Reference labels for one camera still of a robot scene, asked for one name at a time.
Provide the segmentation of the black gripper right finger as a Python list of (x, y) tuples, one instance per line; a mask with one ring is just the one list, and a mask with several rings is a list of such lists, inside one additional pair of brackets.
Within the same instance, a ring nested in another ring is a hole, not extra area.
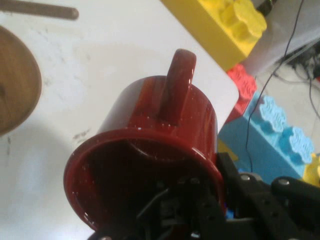
[(217, 154), (217, 168), (226, 190), (227, 206), (243, 220), (239, 236), (257, 240), (318, 240), (320, 189), (289, 176), (271, 184), (256, 174), (238, 172), (228, 153)]

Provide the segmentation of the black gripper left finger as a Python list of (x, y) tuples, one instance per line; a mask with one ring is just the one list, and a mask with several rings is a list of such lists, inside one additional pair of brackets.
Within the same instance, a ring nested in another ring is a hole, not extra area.
[(195, 240), (201, 238), (200, 209), (218, 207), (208, 177), (183, 177), (173, 186), (159, 181), (143, 200), (131, 201), (118, 219), (92, 234), (94, 240)]

